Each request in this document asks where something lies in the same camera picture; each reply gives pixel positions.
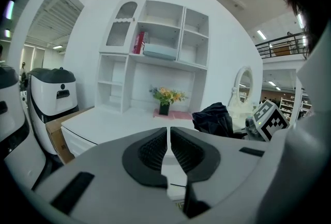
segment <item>railing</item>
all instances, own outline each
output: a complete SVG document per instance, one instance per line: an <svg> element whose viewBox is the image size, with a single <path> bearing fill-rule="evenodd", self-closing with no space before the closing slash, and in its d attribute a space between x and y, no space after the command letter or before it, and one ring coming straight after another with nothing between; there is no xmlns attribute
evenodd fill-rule
<svg viewBox="0 0 331 224"><path fill-rule="evenodd" d="M284 36L261 44L257 44L261 58L305 54L307 49L305 33Z"/></svg>

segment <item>storage box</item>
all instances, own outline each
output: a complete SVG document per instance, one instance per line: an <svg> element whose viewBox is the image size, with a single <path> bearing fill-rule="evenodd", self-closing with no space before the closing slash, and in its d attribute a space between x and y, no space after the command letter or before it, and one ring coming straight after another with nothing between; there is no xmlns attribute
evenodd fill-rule
<svg viewBox="0 0 331 224"><path fill-rule="evenodd" d="M143 54L146 56L157 57L174 61L177 57L177 49L168 48L159 44L146 44Z"/></svg>
<svg viewBox="0 0 331 224"><path fill-rule="evenodd" d="M61 125L62 122L79 115L93 107L78 111L76 113L68 114L65 116L62 116L58 119L52 120L48 123L46 123L46 131L48 136L50 137L50 140L52 142L53 147L55 148L56 153L58 154L60 160L63 164L67 164L71 160L74 159L74 155L70 152L68 149L67 143L63 137L62 131L61 131Z"/></svg>

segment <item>bookshelf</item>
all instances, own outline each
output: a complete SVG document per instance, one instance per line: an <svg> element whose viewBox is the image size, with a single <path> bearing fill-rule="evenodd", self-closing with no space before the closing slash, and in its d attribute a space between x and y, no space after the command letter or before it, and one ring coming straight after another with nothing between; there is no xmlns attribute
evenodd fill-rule
<svg viewBox="0 0 331 224"><path fill-rule="evenodd" d="M122 114L130 108L153 111L149 88L185 92L188 99L171 106L200 111L208 71L208 16L184 6L150 0L122 0L114 10L99 48L96 107ZM133 54L136 37L175 50L175 60Z"/></svg>

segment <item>flower vase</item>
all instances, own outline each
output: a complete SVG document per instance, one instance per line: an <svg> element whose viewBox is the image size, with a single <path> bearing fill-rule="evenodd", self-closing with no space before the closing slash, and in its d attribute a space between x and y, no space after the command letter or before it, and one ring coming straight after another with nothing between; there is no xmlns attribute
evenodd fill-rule
<svg viewBox="0 0 331 224"><path fill-rule="evenodd" d="M160 104L159 114L160 115L168 115L169 114L170 104L165 104L164 106Z"/></svg>

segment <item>black bag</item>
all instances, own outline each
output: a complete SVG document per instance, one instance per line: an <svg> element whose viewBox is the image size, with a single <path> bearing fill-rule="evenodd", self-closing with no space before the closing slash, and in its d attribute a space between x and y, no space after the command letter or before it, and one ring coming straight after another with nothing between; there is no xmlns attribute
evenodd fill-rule
<svg viewBox="0 0 331 224"><path fill-rule="evenodd" d="M226 106L217 102L198 113L193 113L194 128L200 132L222 137L233 137L232 118Z"/></svg>

